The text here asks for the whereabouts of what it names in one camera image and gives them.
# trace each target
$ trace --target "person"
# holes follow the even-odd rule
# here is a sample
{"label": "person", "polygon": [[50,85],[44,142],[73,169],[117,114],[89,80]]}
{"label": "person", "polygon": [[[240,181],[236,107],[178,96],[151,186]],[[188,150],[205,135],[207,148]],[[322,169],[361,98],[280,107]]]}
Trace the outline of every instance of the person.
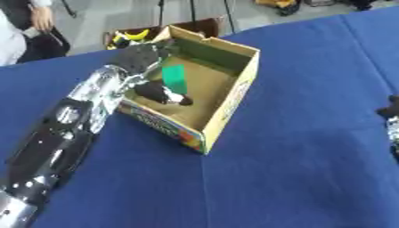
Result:
{"label": "person", "polygon": [[52,0],[0,0],[0,66],[66,54],[51,35],[51,4]]}

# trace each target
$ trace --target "yellow object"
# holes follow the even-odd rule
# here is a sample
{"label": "yellow object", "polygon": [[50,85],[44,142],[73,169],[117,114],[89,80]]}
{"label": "yellow object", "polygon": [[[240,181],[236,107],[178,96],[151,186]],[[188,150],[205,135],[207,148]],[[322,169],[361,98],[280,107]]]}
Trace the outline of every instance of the yellow object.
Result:
{"label": "yellow object", "polygon": [[256,0],[257,4],[267,4],[270,6],[277,6],[279,8],[287,7],[295,2],[296,0]]}
{"label": "yellow object", "polygon": [[143,32],[131,35],[128,33],[121,33],[120,31],[115,31],[115,36],[112,41],[107,45],[107,50],[115,50],[118,49],[118,44],[123,43],[124,41],[140,41],[144,40],[150,33],[149,29],[145,29]]}
{"label": "yellow object", "polygon": [[130,35],[128,33],[125,33],[125,36],[129,39],[129,40],[142,40],[144,39],[146,36],[148,36],[148,34],[150,33],[149,29],[145,29],[143,32],[141,32],[140,34],[137,35]]}

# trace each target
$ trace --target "white sleeve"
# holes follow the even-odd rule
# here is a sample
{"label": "white sleeve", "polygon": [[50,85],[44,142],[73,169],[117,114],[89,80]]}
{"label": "white sleeve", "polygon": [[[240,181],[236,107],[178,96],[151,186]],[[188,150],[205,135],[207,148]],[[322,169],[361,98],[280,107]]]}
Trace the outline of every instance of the white sleeve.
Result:
{"label": "white sleeve", "polygon": [[53,0],[30,0],[30,2],[38,7],[38,6],[50,6],[53,3]]}

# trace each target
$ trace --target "table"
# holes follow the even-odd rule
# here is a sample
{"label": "table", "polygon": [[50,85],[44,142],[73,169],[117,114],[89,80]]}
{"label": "table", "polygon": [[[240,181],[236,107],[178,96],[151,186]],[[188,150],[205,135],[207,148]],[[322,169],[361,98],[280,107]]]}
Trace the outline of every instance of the table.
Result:
{"label": "table", "polygon": [[[262,49],[260,71],[208,157],[117,114],[34,228],[399,227],[398,166],[374,112],[399,89],[398,15],[227,37]],[[0,69],[0,159],[112,54]]]}

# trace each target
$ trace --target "person's hand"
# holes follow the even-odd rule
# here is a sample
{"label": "person's hand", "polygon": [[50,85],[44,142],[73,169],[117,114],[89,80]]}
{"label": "person's hand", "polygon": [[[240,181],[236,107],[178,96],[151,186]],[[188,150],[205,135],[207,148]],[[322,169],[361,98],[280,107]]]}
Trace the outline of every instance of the person's hand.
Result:
{"label": "person's hand", "polygon": [[53,11],[48,6],[31,7],[33,27],[38,31],[49,32],[53,29]]}

